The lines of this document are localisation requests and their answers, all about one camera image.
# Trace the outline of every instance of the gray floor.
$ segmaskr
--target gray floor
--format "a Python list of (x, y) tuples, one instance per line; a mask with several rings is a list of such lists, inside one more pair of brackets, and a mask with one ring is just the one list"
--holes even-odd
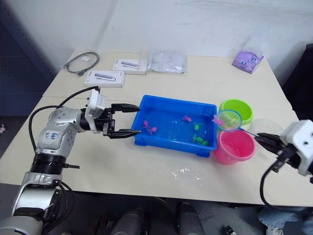
[[(7, 127), (0, 137), (0, 156), (17, 134), (26, 117), (2, 117), (1, 123)], [(0, 184), (0, 220), (8, 217), (11, 205), (17, 193), (18, 186)], [(110, 234), (105, 228), (106, 221), (117, 221), (123, 213), (141, 207), (151, 213), (152, 235), (174, 235), (175, 208), (182, 199), (166, 199), (165, 202), (154, 197), (75, 193), (76, 206), (72, 215), (60, 226), (51, 231), (51, 235), (71, 232), (73, 235), (87, 235), (90, 225), (95, 218), (100, 217), (100, 227), (97, 233)], [(264, 235), (265, 227), (257, 219), (259, 208), (245, 207), (232, 209), (221, 203), (187, 200), (199, 213), (205, 234), (221, 235), (221, 228), (229, 225), (238, 235)], [(300, 230), (301, 222), (287, 223), (285, 235), (303, 235)]]

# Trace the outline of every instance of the water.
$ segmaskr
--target water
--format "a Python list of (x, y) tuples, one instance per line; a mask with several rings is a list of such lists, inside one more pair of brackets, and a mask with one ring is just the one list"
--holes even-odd
[[(192, 121), (183, 120), (184, 115), (188, 115)], [(141, 129), (143, 135), (150, 136), (148, 130), (143, 128), (143, 121), (146, 120), (150, 128), (156, 127), (156, 131), (152, 134), (154, 137), (193, 144), (207, 141), (206, 146), (213, 145), (212, 115), (196, 115), (188, 112), (182, 114), (181, 112), (147, 109), (142, 118), (143, 120), (139, 122), (141, 126), (137, 128)], [(194, 129), (196, 124), (199, 125), (198, 131)]]

